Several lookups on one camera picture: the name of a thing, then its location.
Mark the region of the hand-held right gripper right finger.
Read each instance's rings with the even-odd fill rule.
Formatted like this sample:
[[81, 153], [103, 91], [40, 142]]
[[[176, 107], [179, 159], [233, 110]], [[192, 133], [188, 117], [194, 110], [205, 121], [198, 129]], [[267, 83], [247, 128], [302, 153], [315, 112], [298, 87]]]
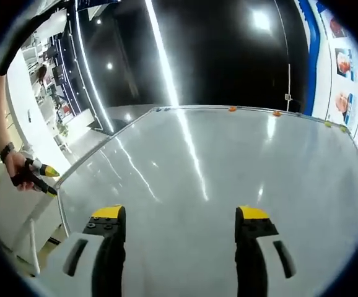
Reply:
[[276, 296], [296, 274], [292, 256], [264, 210], [238, 206], [234, 239], [238, 296]]

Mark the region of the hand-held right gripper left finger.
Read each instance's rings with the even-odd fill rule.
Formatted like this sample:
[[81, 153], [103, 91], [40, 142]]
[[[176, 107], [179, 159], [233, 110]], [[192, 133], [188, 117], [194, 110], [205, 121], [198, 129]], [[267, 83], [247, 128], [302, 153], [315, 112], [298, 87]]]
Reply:
[[51, 252], [38, 279], [53, 296], [122, 296], [125, 241], [125, 207], [101, 208]]

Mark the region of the person's left hand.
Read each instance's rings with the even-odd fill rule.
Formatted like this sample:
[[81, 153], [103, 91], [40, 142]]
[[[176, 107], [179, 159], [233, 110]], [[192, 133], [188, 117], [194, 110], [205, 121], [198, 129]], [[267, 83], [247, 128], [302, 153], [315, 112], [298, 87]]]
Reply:
[[[5, 166], [11, 178], [17, 175], [19, 171], [24, 167], [24, 165], [25, 165], [25, 157], [21, 153], [15, 151], [11, 151], [5, 159]], [[17, 186], [17, 189], [19, 191], [29, 191], [32, 188], [33, 188], [33, 183], [26, 182], [26, 181]]]

